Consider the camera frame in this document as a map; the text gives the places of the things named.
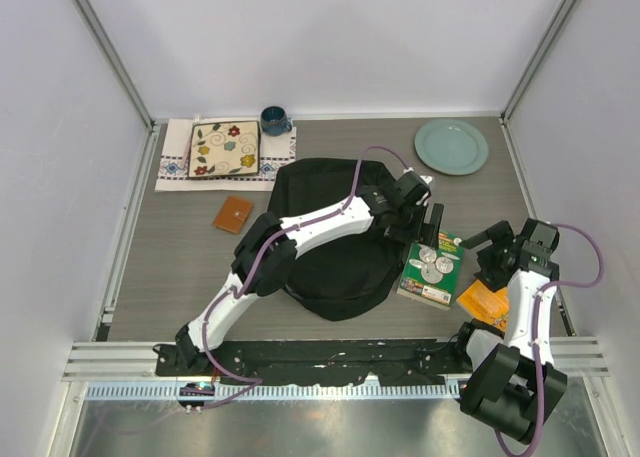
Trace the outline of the green coin book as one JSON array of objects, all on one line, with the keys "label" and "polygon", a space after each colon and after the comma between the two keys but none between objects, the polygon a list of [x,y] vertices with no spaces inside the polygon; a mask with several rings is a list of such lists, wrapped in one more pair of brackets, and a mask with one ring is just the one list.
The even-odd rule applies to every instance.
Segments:
[{"label": "green coin book", "polygon": [[414,242],[400,275],[396,293],[417,302],[449,310],[458,284],[464,249],[461,239],[439,232],[438,248]]}]

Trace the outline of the orange paperback book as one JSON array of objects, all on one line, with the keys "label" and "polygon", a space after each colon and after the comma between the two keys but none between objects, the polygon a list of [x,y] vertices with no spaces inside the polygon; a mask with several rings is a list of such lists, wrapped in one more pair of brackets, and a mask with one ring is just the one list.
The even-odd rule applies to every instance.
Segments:
[{"label": "orange paperback book", "polygon": [[509,317],[507,287],[491,291],[480,280],[475,280],[456,300],[472,318],[505,332]]}]

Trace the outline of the black student backpack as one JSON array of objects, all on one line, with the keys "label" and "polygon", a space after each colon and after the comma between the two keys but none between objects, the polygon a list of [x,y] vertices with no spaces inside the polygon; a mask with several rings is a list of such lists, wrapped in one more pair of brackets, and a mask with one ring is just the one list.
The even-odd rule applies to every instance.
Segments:
[{"label": "black student backpack", "polygon": [[[349,159],[308,158],[280,168],[268,211],[293,217],[345,199],[355,167]],[[296,259],[284,292],[325,320],[355,318],[388,297],[404,249],[381,229],[334,240]]]}]

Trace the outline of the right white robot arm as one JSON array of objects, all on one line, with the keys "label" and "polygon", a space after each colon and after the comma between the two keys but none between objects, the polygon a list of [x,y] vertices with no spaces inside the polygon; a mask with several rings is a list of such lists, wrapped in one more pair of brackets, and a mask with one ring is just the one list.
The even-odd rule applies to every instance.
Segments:
[{"label": "right white robot arm", "polygon": [[550,284],[559,276],[551,256],[559,240],[555,226],[527,219],[519,233],[500,221],[462,243],[477,252],[476,279],[492,292],[505,291],[509,310],[503,331],[477,319],[460,329],[451,357],[457,368],[472,372],[460,409],[527,448],[539,442],[567,389],[549,343]]}]

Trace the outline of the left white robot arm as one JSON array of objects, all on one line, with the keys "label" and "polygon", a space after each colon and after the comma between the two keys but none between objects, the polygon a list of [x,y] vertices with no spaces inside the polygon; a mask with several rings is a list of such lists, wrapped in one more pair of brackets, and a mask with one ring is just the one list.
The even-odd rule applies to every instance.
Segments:
[{"label": "left white robot arm", "polygon": [[205,310],[175,336],[177,360],[190,375],[205,374],[232,325],[259,298],[285,287],[297,259],[340,238],[371,229],[424,232],[422,223],[432,195],[432,176],[411,168],[386,186],[352,185],[349,194],[310,213],[277,217],[264,213],[234,251],[229,273]]}]

